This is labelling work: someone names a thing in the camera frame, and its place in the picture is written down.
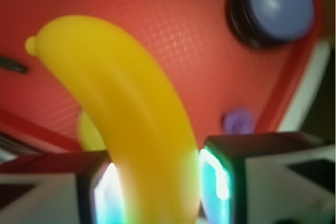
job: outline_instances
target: textured plastic surface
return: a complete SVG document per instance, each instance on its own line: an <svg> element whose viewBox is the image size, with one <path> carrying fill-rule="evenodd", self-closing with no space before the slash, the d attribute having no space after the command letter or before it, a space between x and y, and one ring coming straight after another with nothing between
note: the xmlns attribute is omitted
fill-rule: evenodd
<svg viewBox="0 0 336 224"><path fill-rule="evenodd" d="M249 0L259 28L280 40L304 36L314 23L313 0Z"/></svg>
<svg viewBox="0 0 336 224"><path fill-rule="evenodd" d="M60 148L77 148L80 106L38 59L25 53L24 43L53 18L87 14L122 27L153 55L177 89L199 147L208 135L222 133L223 114L236 107L253 111L256 132L276 130L317 40L320 0L314 0L315 22L305 38L262 51L251 50L232 36L225 19L226 3L0 0L0 54L29 68L27 75L0 69L0 109L72 142L55 142ZM0 117L0 129L6 119ZM16 136L15 125L10 128L11 135ZM37 144L38 139L29 139Z"/></svg>

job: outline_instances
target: purple button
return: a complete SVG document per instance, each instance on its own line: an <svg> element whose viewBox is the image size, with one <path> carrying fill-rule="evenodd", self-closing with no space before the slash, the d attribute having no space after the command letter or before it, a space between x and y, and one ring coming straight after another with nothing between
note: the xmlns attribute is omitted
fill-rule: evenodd
<svg viewBox="0 0 336 224"><path fill-rule="evenodd" d="M253 113L249 109L229 111L223 121L223 133L228 135L253 134Z"/></svg>

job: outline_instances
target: glowing light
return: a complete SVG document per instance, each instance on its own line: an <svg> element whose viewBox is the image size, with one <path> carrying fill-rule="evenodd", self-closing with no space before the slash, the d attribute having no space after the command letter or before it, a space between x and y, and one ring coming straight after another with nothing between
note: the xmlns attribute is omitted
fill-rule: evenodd
<svg viewBox="0 0 336 224"><path fill-rule="evenodd" d="M230 223L230 176L207 149L199 153L201 200L209 223Z"/></svg>
<svg viewBox="0 0 336 224"><path fill-rule="evenodd" d="M216 171L216 194L217 197L226 200L229 198L228 188L228 172L225 170L218 159L215 158L208 150L202 149L200 151L200 158L208 162Z"/></svg>
<svg viewBox="0 0 336 224"><path fill-rule="evenodd" d="M103 223L123 223L124 204L118 171L114 163L110 163L94 189L96 221Z"/></svg>

